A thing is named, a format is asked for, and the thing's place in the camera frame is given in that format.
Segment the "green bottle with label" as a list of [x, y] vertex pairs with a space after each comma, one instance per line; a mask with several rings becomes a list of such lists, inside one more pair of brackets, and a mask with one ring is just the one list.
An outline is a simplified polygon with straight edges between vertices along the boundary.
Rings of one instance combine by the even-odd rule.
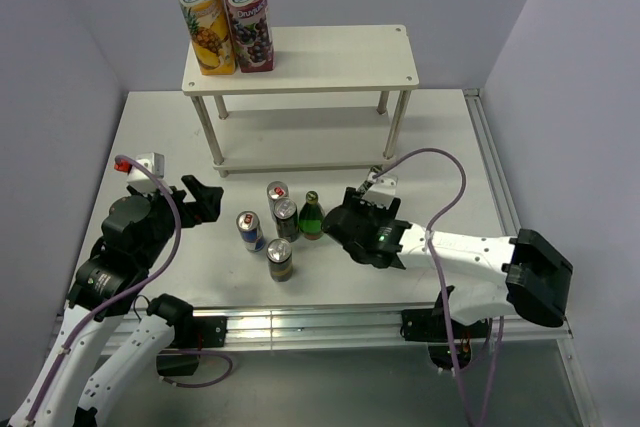
[[373, 185], [376, 184], [377, 182], [377, 177], [379, 176], [380, 172], [383, 170], [383, 167], [381, 165], [374, 165], [372, 166], [366, 177], [365, 180], [362, 182], [362, 184], [357, 188], [357, 192], [363, 196]]

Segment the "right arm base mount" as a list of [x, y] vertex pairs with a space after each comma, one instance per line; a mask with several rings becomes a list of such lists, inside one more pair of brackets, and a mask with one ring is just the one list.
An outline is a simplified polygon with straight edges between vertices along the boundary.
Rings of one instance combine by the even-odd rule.
[[[401, 311], [401, 320], [400, 335], [405, 341], [426, 343], [429, 358], [437, 369], [453, 369], [441, 309], [405, 309]], [[492, 327], [491, 320], [481, 320], [469, 326], [452, 322], [454, 353], [461, 370], [487, 353]]]

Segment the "plain green glass bottle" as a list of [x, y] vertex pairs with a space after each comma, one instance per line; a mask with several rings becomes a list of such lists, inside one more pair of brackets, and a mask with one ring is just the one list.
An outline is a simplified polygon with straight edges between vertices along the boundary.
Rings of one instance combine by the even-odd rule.
[[299, 213], [299, 228], [306, 239], [318, 240], [323, 236], [322, 222], [324, 217], [318, 193], [308, 191], [305, 196], [305, 204]]

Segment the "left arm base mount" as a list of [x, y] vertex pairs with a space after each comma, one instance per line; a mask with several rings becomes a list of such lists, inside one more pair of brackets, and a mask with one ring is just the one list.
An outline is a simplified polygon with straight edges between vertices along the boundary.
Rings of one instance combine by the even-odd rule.
[[203, 360], [195, 354], [176, 354], [176, 351], [221, 348], [226, 332], [226, 316], [195, 317], [186, 333], [169, 344], [169, 353], [156, 358], [157, 373], [165, 377], [192, 376]]

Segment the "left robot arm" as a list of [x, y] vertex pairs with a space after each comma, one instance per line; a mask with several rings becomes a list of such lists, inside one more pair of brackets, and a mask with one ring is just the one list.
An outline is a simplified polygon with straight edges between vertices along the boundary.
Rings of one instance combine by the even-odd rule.
[[183, 229], [218, 220], [223, 190], [193, 175], [177, 190], [154, 180], [154, 191], [130, 187], [101, 225], [89, 259], [75, 274], [63, 322], [36, 382], [6, 426], [98, 426], [126, 382], [166, 348], [190, 347], [198, 337], [194, 308], [169, 294], [151, 300], [138, 326], [111, 358], [102, 350], [156, 278], [151, 268]]

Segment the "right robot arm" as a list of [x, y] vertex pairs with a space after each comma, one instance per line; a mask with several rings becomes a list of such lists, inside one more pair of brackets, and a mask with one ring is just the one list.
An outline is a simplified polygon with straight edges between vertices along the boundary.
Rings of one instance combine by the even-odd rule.
[[474, 237], [430, 231], [397, 219], [399, 207], [397, 198], [377, 205], [349, 187], [322, 230], [359, 264], [464, 277], [465, 283], [448, 285], [446, 304], [433, 312], [434, 328], [443, 336], [507, 315], [542, 327], [563, 325], [573, 267], [539, 232]]

